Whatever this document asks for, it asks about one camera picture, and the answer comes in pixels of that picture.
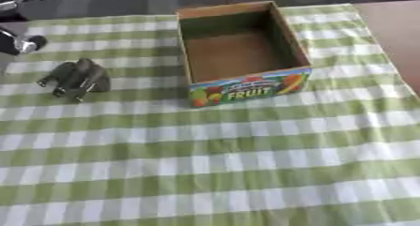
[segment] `box label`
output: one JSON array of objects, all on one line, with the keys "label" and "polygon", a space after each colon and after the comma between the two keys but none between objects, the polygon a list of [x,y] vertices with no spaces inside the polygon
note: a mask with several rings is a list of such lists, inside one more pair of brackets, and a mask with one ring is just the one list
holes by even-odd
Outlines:
[{"label": "box label", "polygon": [[295,93],[302,89],[310,71],[311,68],[303,68],[215,83],[196,83],[190,87],[190,98],[193,106],[203,107]]}]

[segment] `tablecloth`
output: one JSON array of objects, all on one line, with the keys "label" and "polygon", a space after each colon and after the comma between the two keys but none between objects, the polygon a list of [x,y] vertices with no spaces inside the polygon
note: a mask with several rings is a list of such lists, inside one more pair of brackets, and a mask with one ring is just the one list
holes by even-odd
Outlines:
[{"label": "tablecloth", "polygon": [[[418,97],[351,5],[281,11],[306,89],[203,109],[174,16],[33,22],[50,44],[0,87],[0,225],[420,225]],[[35,84],[83,56],[112,92]]]}]

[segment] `wooden table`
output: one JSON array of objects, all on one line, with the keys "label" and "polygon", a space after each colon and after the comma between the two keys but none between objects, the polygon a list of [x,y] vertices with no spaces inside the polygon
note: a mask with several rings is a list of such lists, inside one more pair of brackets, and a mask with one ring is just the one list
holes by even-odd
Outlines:
[{"label": "wooden table", "polygon": [[355,6],[405,82],[420,95],[420,1]]}]

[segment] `fruit box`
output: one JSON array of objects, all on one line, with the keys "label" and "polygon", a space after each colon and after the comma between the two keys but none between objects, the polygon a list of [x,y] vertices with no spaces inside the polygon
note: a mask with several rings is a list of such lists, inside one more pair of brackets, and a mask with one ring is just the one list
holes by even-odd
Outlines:
[{"label": "fruit box", "polygon": [[195,107],[300,91],[308,59],[274,2],[178,11]]}]

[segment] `plaid tablecloth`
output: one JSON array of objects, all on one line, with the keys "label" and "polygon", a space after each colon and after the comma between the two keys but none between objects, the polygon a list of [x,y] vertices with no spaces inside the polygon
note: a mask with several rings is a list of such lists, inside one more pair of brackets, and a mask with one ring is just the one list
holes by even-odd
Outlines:
[{"label": "plaid tablecloth", "polygon": [[[284,8],[299,94],[190,109],[174,16],[33,22],[0,87],[0,225],[420,225],[420,103],[350,5]],[[90,57],[112,92],[34,82]]]}]

